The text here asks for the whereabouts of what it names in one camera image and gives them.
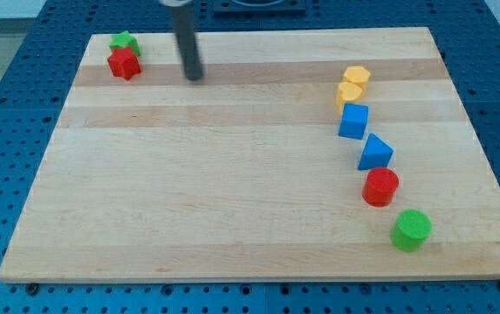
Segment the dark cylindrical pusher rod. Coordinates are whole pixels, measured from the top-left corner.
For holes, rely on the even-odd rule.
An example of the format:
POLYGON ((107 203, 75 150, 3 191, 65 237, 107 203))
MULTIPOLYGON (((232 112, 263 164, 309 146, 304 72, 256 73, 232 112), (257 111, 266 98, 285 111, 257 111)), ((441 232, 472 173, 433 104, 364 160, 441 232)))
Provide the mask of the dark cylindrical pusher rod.
POLYGON ((195 35, 195 22, 191 2, 172 2, 168 6, 172 28, 180 52, 186 79, 203 78, 202 62, 195 35))

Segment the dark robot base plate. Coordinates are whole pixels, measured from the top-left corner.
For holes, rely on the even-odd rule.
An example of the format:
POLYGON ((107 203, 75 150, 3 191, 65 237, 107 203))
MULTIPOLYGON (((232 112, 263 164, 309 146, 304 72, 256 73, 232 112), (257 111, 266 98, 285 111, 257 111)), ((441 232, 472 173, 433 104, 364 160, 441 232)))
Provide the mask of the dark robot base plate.
POLYGON ((212 0, 215 14, 305 13, 306 0, 212 0))

